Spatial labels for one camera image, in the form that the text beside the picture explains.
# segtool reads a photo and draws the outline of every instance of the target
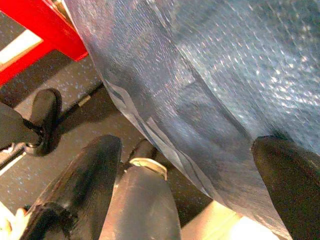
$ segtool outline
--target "red metal frame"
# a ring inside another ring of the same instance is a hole
[[[0,11],[43,39],[43,42],[0,72],[0,85],[53,49],[75,61],[88,55],[79,35],[52,7],[50,0],[2,0]]]

